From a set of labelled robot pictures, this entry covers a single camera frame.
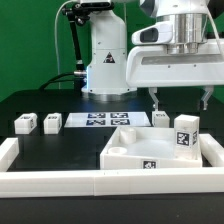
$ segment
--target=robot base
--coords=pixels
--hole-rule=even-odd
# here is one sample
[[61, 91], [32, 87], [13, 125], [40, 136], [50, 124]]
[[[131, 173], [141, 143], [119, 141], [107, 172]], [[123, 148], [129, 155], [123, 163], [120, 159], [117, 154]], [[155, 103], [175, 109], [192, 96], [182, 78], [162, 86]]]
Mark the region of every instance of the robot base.
[[137, 89], [130, 88], [123, 91], [116, 92], [99, 92], [96, 90], [88, 90], [86, 87], [82, 88], [82, 96], [86, 99], [110, 102], [110, 101], [123, 101], [137, 96]]

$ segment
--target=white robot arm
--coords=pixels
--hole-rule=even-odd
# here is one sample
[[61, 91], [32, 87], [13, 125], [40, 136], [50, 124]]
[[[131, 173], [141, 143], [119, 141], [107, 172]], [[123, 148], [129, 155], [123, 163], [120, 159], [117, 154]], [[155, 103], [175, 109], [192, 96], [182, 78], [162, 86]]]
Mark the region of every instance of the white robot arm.
[[72, 22], [77, 25], [90, 21], [92, 61], [87, 66], [87, 85], [82, 93], [100, 101], [136, 95], [136, 88], [130, 88], [126, 82], [126, 25], [113, 13], [113, 6], [110, 0], [79, 0], [66, 12], [74, 12]]
[[140, 46], [128, 56], [126, 78], [130, 86], [151, 88], [153, 98], [157, 87], [205, 86], [202, 100], [203, 109], [207, 108], [213, 86], [224, 84], [224, 60], [220, 54], [224, 40], [218, 41], [218, 47], [216, 40], [205, 37], [210, 14], [208, 3], [208, 0], [141, 2], [143, 11], [157, 22], [132, 36], [133, 43]]

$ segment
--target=white cube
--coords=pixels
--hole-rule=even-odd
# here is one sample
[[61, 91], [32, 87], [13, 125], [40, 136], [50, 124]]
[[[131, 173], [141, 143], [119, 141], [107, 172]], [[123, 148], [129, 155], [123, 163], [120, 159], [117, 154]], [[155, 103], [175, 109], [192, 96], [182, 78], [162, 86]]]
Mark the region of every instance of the white cube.
[[30, 134], [37, 126], [37, 115], [34, 113], [23, 114], [14, 121], [16, 134]]
[[62, 126], [62, 117], [59, 113], [48, 114], [44, 120], [45, 134], [58, 134]]
[[158, 128], [169, 128], [170, 118], [165, 111], [153, 111], [152, 112], [152, 124]]

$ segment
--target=cable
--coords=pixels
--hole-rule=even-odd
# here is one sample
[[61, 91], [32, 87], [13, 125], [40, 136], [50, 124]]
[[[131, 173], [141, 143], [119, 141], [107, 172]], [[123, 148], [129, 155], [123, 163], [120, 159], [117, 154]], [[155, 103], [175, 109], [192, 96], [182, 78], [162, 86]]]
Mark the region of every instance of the cable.
[[210, 20], [210, 22], [211, 22], [213, 31], [214, 31], [214, 33], [215, 33], [215, 38], [216, 38], [216, 42], [217, 42], [217, 45], [218, 45], [220, 54], [222, 55], [222, 58], [223, 58], [223, 60], [224, 60], [224, 51], [223, 51], [222, 46], [221, 46], [221, 42], [220, 42], [220, 38], [219, 38], [219, 34], [218, 34], [218, 31], [217, 31], [216, 25], [215, 25], [215, 23], [214, 23], [214, 20], [213, 20], [213, 18], [212, 18], [212, 15], [211, 15], [209, 9], [208, 9], [208, 17], [209, 17], [209, 20]]
[[54, 23], [54, 39], [55, 39], [55, 51], [56, 51], [56, 58], [57, 58], [57, 71], [58, 75], [60, 74], [61, 68], [60, 68], [60, 56], [59, 56], [59, 49], [58, 49], [58, 17], [61, 12], [61, 10], [65, 7], [65, 5], [69, 3], [75, 3], [77, 2], [76, 0], [70, 0], [61, 5], [59, 8], [56, 17], [55, 17], [55, 23]]
[[64, 79], [64, 80], [55, 80], [55, 81], [49, 81], [49, 82], [46, 82], [45, 84], [43, 84], [39, 90], [42, 91], [44, 90], [47, 86], [49, 86], [50, 84], [52, 83], [61, 83], [61, 82], [74, 82], [76, 80], [80, 80], [78, 78], [74, 78], [74, 79]]
[[54, 82], [55, 80], [60, 79], [60, 78], [63, 78], [63, 77], [66, 77], [66, 76], [74, 76], [74, 73], [72, 73], [72, 72], [68, 72], [68, 73], [63, 73], [63, 74], [54, 76], [53, 78], [49, 79], [46, 83], [44, 83], [44, 84], [39, 88], [39, 90], [43, 90], [43, 89], [45, 88], [45, 85], [47, 85], [47, 83]]
[[77, 32], [77, 28], [76, 28], [76, 23], [77, 23], [77, 21], [79, 21], [79, 19], [77, 19], [76, 14], [73, 11], [73, 9], [72, 10], [71, 9], [68, 9], [68, 10], [65, 9], [63, 14], [66, 15], [66, 17], [68, 18], [68, 21], [69, 21], [69, 24], [70, 24], [70, 29], [71, 29], [71, 32], [72, 32], [72, 40], [73, 40], [74, 51], [75, 51], [75, 59], [76, 59], [76, 69], [77, 69], [77, 71], [84, 71], [85, 66], [84, 66], [83, 61], [82, 61], [78, 32]]

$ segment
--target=black cube face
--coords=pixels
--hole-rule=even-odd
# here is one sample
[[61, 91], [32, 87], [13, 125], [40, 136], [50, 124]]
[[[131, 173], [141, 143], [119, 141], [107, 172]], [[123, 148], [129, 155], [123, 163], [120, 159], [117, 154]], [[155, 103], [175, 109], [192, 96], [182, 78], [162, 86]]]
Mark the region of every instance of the black cube face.
[[56, 117], [56, 116], [50, 116], [50, 117], [48, 117], [48, 119], [49, 120], [56, 120], [58, 117]]
[[106, 120], [87, 120], [86, 126], [105, 126]]
[[28, 120], [30, 118], [31, 118], [30, 116], [23, 116], [23, 117], [21, 117], [21, 119], [25, 119], [25, 120]]
[[190, 146], [190, 134], [177, 132], [177, 145]]
[[196, 144], [198, 141], [198, 132], [196, 131], [194, 134], [193, 134], [193, 145]]
[[156, 114], [156, 117], [165, 117], [165, 114]]
[[111, 113], [110, 117], [115, 119], [128, 118], [128, 113]]
[[30, 127], [31, 128], [33, 128], [33, 126], [34, 126], [34, 121], [33, 121], [33, 119], [30, 121]]
[[130, 125], [129, 119], [112, 119], [111, 125]]
[[105, 113], [90, 113], [88, 114], [88, 118], [106, 118], [106, 114]]
[[143, 169], [156, 169], [156, 161], [143, 161]]

